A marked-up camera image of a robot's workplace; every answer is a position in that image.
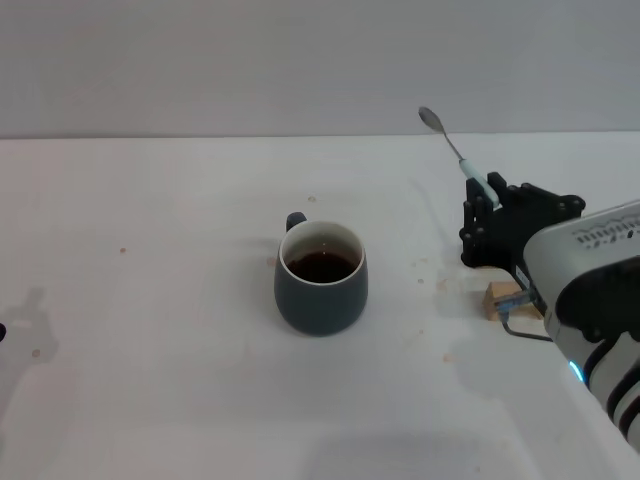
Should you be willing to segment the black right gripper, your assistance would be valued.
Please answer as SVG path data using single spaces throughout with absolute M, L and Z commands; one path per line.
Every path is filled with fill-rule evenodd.
M 532 184 L 506 188 L 506 180 L 498 172 L 487 175 L 487 183 L 502 205 L 494 209 L 480 183 L 465 182 L 461 260 L 475 265 L 479 248 L 479 266 L 514 270 L 524 266 L 524 249 L 532 237 L 556 224 L 580 218 L 585 200 L 577 195 L 558 195 Z

